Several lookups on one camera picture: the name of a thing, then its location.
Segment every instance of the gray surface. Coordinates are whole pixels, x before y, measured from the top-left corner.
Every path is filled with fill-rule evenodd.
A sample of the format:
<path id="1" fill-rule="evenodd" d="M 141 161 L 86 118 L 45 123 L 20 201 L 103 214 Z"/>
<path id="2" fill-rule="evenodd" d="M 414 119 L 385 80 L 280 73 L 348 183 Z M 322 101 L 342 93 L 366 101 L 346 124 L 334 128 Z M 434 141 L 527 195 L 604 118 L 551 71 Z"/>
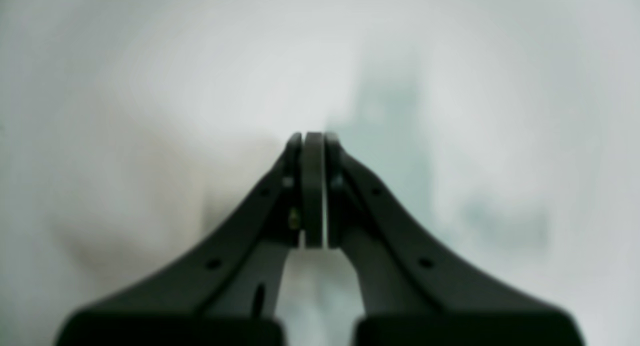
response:
<path id="1" fill-rule="evenodd" d="M 335 130 L 456 252 L 635 346 L 639 3 L 0 0 L 0 344 L 50 344 Z M 345 258 L 291 257 L 294 346 L 361 313 Z"/>

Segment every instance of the blurry background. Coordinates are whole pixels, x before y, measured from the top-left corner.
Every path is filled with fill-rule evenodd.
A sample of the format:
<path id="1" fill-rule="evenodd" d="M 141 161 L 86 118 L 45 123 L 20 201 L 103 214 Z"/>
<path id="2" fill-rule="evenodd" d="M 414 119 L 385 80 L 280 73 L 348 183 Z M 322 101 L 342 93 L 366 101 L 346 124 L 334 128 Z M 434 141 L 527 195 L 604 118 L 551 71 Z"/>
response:
<path id="1" fill-rule="evenodd" d="M 333 130 L 455 252 L 635 346 L 638 50 L 640 0 L 0 0 L 0 345 L 50 345 Z M 342 254 L 295 252 L 277 314 L 346 345 Z"/>

